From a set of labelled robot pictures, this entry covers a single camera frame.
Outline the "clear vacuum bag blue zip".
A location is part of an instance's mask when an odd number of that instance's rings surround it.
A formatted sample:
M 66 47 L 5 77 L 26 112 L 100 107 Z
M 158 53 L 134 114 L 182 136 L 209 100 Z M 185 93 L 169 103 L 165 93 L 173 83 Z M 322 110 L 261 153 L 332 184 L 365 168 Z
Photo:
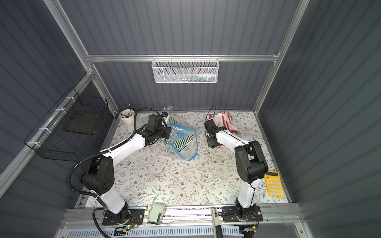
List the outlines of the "clear vacuum bag blue zip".
M 171 130 L 168 139 L 161 138 L 165 152 L 174 159 L 190 161 L 198 153 L 197 130 L 187 128 L 177 122 L 165 108 L 162 115 L 166 118 L 167 127 Z

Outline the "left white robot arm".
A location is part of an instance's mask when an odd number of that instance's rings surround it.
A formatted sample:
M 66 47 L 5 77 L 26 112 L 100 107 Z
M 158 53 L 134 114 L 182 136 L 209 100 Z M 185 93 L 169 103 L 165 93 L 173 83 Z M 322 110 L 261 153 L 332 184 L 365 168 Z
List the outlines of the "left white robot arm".
M 103 150 L 102 155 L 91 160 L 88 172 L 83 174 L 80 182 L 108 212 L 121 214 L 128 209 L 114 186 L 116 166 L 129 155 L 154 144 L 160 138 L 168 139 L 171 134 L 168 120 L 167 112 L 150 115 L 148 122 L 139 129 L 135 128 L 129 138 Z

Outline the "green white striped garment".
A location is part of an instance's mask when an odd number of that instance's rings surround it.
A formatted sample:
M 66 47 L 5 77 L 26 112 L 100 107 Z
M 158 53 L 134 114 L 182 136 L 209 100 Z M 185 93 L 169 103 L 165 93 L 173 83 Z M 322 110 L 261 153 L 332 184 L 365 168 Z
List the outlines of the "green white striped garment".
M 183 132 L 185 134 L 184 138 L 178 138 L 177 133 Z M 184 129 L 175 129 L 172 136 L 169 139 L 161 138 L 159 141 L 165 145 L 165 149 L 169 154 L 176 154 L 174 148 L 170 145 L 173 144 L 174 147 L 180 152 L 185 149 L 194 139 L 195 132 L 184 130 Z

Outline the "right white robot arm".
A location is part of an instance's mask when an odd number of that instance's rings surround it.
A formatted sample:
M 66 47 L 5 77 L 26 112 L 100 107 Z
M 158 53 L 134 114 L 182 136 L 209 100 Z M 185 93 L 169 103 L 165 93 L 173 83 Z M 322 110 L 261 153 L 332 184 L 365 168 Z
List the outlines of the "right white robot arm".
M 241 188 L 235 201 L 237 218 L 256 222 L 262 221 L 255 193 L 261 180 L 268 172 L 268 165 L 258 141 L 247 141 L 232 134 L 225 127 L 218 127 L 214 120 L 204 122 L 207 144 L 211 148 L 225 146 L 235 154 L 237 173 Z

